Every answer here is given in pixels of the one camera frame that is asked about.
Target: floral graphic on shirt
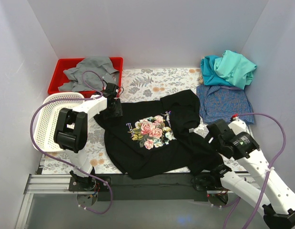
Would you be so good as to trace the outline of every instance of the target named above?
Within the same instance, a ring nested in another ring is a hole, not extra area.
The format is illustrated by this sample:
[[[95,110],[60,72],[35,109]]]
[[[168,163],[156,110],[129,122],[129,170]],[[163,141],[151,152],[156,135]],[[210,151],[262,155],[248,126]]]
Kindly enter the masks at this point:
[[[139,141],[140,147],[146,149],[168,145],[169,141],[174,140],[175,137],[172,129],[165,126],[165,118],[169,121],[169,113],[165,114],[164,117],[157,115],[141,119],[134,124],[134,129],[131,124],[126,124],[129,126],[129,133],[132,134],[132,140]]]

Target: white wall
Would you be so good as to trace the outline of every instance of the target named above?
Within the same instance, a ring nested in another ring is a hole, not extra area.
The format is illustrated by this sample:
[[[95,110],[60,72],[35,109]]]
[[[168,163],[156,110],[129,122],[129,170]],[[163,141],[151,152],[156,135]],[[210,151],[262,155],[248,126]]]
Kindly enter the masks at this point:
[[[257,63],[247,95],[255,112],[277,118],[287,146],[274,167],[295,190],[295,0],[269,0],[242,53]],[[254,135],[271,159],[282,145],[280,129],[256,117]]]
[[[30,142],[57,56],[26,0],[0,0],[0,229],[16,225],[41,154]]]
[[[28,0],[57,56],[121,56],[124,67],[197,66],[240,52],[268,0]]]

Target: blue checkered cloth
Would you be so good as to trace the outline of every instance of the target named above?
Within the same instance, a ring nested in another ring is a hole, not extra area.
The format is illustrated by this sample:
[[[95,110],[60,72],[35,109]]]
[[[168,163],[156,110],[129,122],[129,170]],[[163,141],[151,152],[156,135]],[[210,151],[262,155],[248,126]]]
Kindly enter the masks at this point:
[[[212,123],[218,119],[230,123],[234,114],[253,112],[244,90],[200,85],[197,87],[197,96],[200,100],[199,114],[205,123]],[[241,119],[247,124],[254,124],[253,115],[242,116]]]

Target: folded clothes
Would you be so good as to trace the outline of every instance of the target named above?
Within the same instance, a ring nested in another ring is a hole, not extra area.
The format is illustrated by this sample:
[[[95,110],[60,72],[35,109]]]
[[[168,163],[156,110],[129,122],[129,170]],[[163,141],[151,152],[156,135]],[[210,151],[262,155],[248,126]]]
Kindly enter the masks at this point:
[[[70,68],[63,71],[65,75],[71,80],[68,83],[64,83],[58,89],[61,92],[81,92],[91,91],[91,88],[87,87],[82,80],[82,74],[85,71],[93,71],[104,79],[107,83],[119,84],[119,71],[113,68],[112,62],[109,57],[87,57],[79,62],[75,68]],[[85,82],[92,88],[102,90],[102,81],[100,78],[91,72],[87,72],[84,75]]]
[[[230,50],[224,51],[223,57],[214,60],[215,73],[231,85],[241,89],[252,82],[255,69],[256,64]]]
[[[223,119],[230,123],[234,114],[253,112],[244,90],[228,90],[220,86],[197,87],[197,96],[200,100],[199,114],[205,123],[212,123]],[[247,124],[254,124],[252,115],[242,116]]]
[[[219,58],[219,56],[209,55],[205,56],[200,62],[201,73],[203,76],[203,82],[206,86],[213,85],[222,85],[233,87],[229,82],[225,79],[219,77],[214,71],[214,61]]]

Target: teal cloth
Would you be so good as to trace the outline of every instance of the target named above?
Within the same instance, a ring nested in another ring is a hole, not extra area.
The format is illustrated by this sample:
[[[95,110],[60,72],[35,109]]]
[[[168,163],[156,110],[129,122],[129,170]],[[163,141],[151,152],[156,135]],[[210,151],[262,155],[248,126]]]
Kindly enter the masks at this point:
[[[214,62],[215,59],[219,58],[219,56],[209,55],[205,56],[200,62],[201,73],[203,75],[203,83],[206,86],[228,86],[233,87],[229,82],[220,78],[214,71]]]
[[[253,80],[256,64],[243,55],[230,50],[224,51],[223,57],[214,61],[215,73],[235,87],[244,89]]]

